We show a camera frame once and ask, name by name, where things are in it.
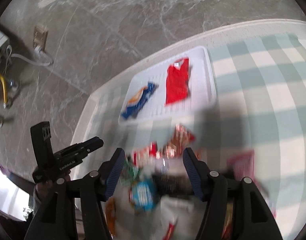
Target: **floor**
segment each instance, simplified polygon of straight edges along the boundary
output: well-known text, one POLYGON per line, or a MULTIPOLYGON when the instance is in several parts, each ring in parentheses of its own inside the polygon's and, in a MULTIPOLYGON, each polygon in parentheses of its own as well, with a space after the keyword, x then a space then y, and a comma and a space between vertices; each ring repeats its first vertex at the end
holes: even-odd
POLYGON ((0 129, 0 163, 32 180, 30 126, 49 120, 53 150, 69 145, 88 96, 139 60, 220 26, 265 18, 306 21, 294 0, 13 0, 0 24, 14 52, 29 55, 33 28, 49 29, 50 67, 14 60, 21 92, 0 129))

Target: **white tray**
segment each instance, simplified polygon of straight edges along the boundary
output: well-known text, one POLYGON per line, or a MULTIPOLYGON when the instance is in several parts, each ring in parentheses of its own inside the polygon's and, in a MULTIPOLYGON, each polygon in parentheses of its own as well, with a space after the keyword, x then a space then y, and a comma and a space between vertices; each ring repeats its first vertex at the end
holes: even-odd
POLYGON ((128 100, 142 87, 146 86, 148 82, 154 82, 158 85, 154 94, 139 111, 137 118, 134 119, 130 116, 125 120, 120 116, 118 119, 119 124, 131 124, 148 119, 154 120, 170 116, 188 115, 213 107, 216 103, 216 89, 212 67, 207 50, 203 46, 198 46, 170 57, 136 74, 131 80, 121 112, 125 109, 128 100), (182 57, 189 58, 190 78, 188 87, 190 96, 183 101, 165 106, 167 69, 170 64, 182 57))

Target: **green and white checkered cloth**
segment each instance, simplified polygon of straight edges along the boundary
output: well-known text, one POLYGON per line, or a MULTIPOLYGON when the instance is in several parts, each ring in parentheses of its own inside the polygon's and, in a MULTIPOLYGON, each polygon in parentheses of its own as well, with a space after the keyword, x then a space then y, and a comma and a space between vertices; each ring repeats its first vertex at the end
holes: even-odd
POLYGON ((191 116, 119 126, 130 80, 103 94, 89 138, 104 147, 90 155, 79 173, 98 169, 117 147, 130 153, 157 141, 161 148, 181 123, 196 136, 191 147, 205 149, 211 169, 241 150, 255 150, 255 176, 276 207, 284 239, 306 222, 306 49, 293 35, 252 38, 208 50, 218 103, 191 116))

